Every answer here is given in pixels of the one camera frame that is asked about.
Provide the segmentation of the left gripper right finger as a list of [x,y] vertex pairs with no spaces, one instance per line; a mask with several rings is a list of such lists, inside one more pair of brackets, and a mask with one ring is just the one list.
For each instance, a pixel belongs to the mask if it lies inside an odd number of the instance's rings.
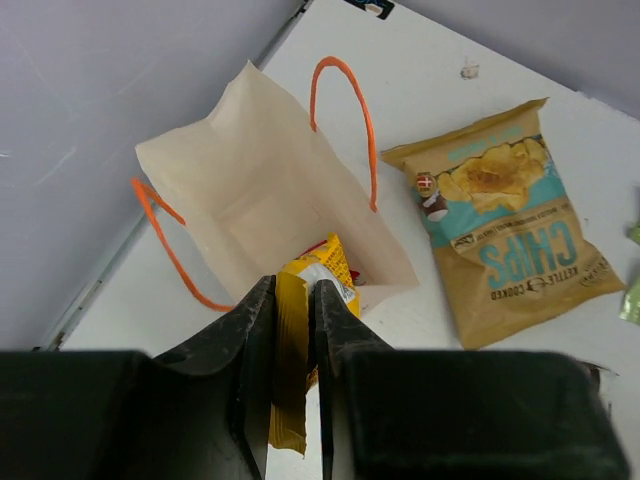
[[526,351],[398,350],[312,294],[326,479],[626,479],[586,366]]

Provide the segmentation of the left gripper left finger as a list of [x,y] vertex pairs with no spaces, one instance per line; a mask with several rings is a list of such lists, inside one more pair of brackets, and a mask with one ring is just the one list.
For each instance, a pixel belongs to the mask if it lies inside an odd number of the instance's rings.
[[1,356],[5,479],[261,479],[275,280],[165,353]]

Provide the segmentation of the yellow snack bar packet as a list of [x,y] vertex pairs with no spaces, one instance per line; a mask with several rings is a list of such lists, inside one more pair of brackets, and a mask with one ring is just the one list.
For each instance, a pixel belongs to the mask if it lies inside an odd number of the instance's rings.
[[317,382],[317,362],[310,353],[311,296],[329,280],[355,316],[360,294],[337,234],[308,249],[276,275],[276,344],[269,443],[276,449],[306,451],[306,394]]

